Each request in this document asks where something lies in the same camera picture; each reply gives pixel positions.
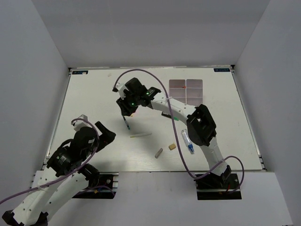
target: white wall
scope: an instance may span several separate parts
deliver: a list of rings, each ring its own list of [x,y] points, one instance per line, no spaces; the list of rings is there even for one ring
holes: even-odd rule
[[[68,68],[30,0],[0,1],[0,200],[42,166]],[[0,216],[21,198],[0,206]]]
[[[272,0],[236,66],[259,149],[301,225],[301,1]]]
[[[235,64],[269,0],[33,0],[69,67]]]

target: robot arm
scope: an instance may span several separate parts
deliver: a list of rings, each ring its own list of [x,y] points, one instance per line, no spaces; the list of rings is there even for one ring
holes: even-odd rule
[[[74,124],[77,131],[74,138],[63,142],[53,153],[38,181],[39,186],[70,175],[96,148],[95,140],[99,140],[96,151],[98,152],[115,139],[116,134],[100,122],[95,125],[102,135],[99,136],[93,128],[84,123]],[[60,185],[64,180],[30,192],[19,206],[6,211],[2,218],[11,226],[46,226],[52,216],[77,192],[87,186],[95,186],[99,180],[98,175],[97,169],[86,164],[63,186]]]
[[[113,91],[120,95],[117,104],[121,108],[123,116],[130,116],[139,105],[170,113],[166,96],[157,88],[146,89],[137,78],[132,78],[126,84],[117,83]],[[175,99],[169,101],[174,117],[187,125],[189,138],[193,143],[200,146],[209,167],[212,168],[219,161],[223,161],[216,140],[216,124],[208,108],[205,105],[186,105]],[[223,161],[212,171],[211,177],[218,184],[223,184],[230,174],[230,166]]]

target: purple cable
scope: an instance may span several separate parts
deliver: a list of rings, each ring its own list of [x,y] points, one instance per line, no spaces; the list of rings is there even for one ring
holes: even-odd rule
[[[123,72],[123,73],[117,78],[117,80],[116,80],[116,82],[115,82],[115,84],[114,84],[114,88],[116,87],[118,80],[119,80],[123,75],[125,75],[126,73],[129,73],[129,72],[133,72],[133,71],[141,71],[141,72],[145,72],[145,73],[151,75],[152,77],[154,77],[154,78],[160,83],[160,85],[162,86],[162,88],[163,88],[163,90],[164,90],[165,96],[166,96],[166,98],[167,98],[168,108],[169,108],[169,112],[170,112],[170,115],[171,115],[171,122],[172,122],[172,124],[173,124],[173,129],[174,129],[175,141],[176,141],[176,143],[177,143],[177,145],[178,145],[178,150],[179,150],[180,158],[181,158],[181,160],[182,160],[182,163],[183,163],[183,165],[184,165],[184,167],[185,167],[187,173],[188,173],[193,179],[195,179],[195,180],[198,180],[198,179],[201,179],[201,178],[204,178],[205,176],[207,176],[207,175],[208,175],[209,173],[211,173],[216,167],[218,167],[223,161],[219,161],[216,165],[214,165],[208,172],[206,172],[206,173],[203,174],[202,176],[196,177],[196,176],[194,176],[194,175],[190,172],[190,170],[188,169],[187,164],[186,164],[186,162],[185,162],[185,160],[184,160],[184,157],[183,157],[181,148],[180,148],[179,138],[178,138],[177,131],[176,131],[176,128],[175,128],[175,123],[174,123],[174,114],[173,114],[173,111],[172,111],[172,108],[171,108],[171,105],[170,105],[170,101],[169,101],[169,99],[168,99],[169,96],[168,96],[167,90],[166,90],[165,86],[163,85],[163,83],[162,83],[162,82],[161,82],[154,74],[152,74],[152,73],[150,73],[150,72],[148,72],[148,71],[146,71],[146,70],[144,70],[144,69],[139,69],[139,68],[136,68],[136,69],[130,69],[130,70],[126,71],[126,72]],[[237,159],[237,160],[239,161],[239,163],[241,164],[241,168],[242,168],[242,173],[243,173],[243,175],[242,175],[242,178],[241,178],[241,182],[240,182],[240,184],[237,186],[237,188],[234,189],[234,190],[231,191],[231,192],[228,192],[228,194],[230,194],[230,193],[235,192],[236,190],[238,190],[238,189],[240,188],[241,184],[243,183],[243,180],[244,180],[244,177],[245,177],[245,168],[244,168],[244,166],[243,166],[242,161],[241,161],[238,157],[233,156],[233,155],[230,155],[230,156],[226,157],[226,158],[224,159],[224,161],[227,160],[227,159],[229,159],[229,158],[235,158],[235,159]]]
[[[97,129],[95,128],[95,126],[94,126],[92,123],[90,123],[89,121],[85,120],[85,119],[80,119],[80,118],[73,119],[73,120],[71,121],[71,124],[72,124],[74,121],[77,121],[77,120],[84,121],[85,123],[89,124],[89,125],[96,131],[96,133],[98,134],[98,131],[97,131]],[[79,171],[81,168],[83,168],[84,165],[86,165],[86,164],[91,160],[91,158],[93,157],[93,155],[96,153],[96,151],[97,151],[97,149],[98,149],[98,146],[99,146],[99,137],[97,137],[96,140],[97,140],[97,145],[96,145],[95,149],[93,150],[93,152],[91,153],[91,155],[89,156],[89,158],[87,158],[87,160],[86,160],[83,164],[81,164],[79,167],[77,167],[74,171],[72,171],[71,173],[67,174],[66,176],[63,176],[63,177],[61,177],[61,178],[59,178],[59,179],[57,179],[57,180],[48,182],[48,183],[46,183],[46,184],[44,184],[44,185],[41,185],[40,187],[48,187],[48,186],[50,186],[50,185],[56,184],[56,183],[58,183],[58,182],[60,182],[60,181],[62,181],[62,180],[65,180],[67,177],[69,177],[69,176],[72,175],[73,173],[76,173],[76,172]],[[33,187],[33,188],[27,189],[27,190],[25,190],[25,191],[23,191],[23,192],[19,192],[19,193],[17,193],[17,194],[14,194],[14,195],[12,195],[12,196],[10,196],[10,197],[7,197],[6,199],[3,199],[2,201],[0,201],[0,205],[1,205],[2,203],[6,202],[7,200],[10,200],[10,199],[15,198],[15,197],[17,197],[17,196],[19,196],[19,195],[22,195],[22,194],[25,194],[25,193],[28,193],[28,192],[32,192],[32,191],[36,191],[36,190],[38,190],[38,188],[37,188],[37,187]]]
[[[105,185],[96,186],[96,187],[92,187],[92,188],[86,188],[83,192],[78,192],[76,195],[83,194],[83,193],[85,193],[89,190],[95,190],[95,189],[99,189],[99,188],[105,188],[105,189],[109,190],[113,194],[113,196],[115,196],[115,193],[113,192],[113,190],[110,189],[108,186],[105,186]]]

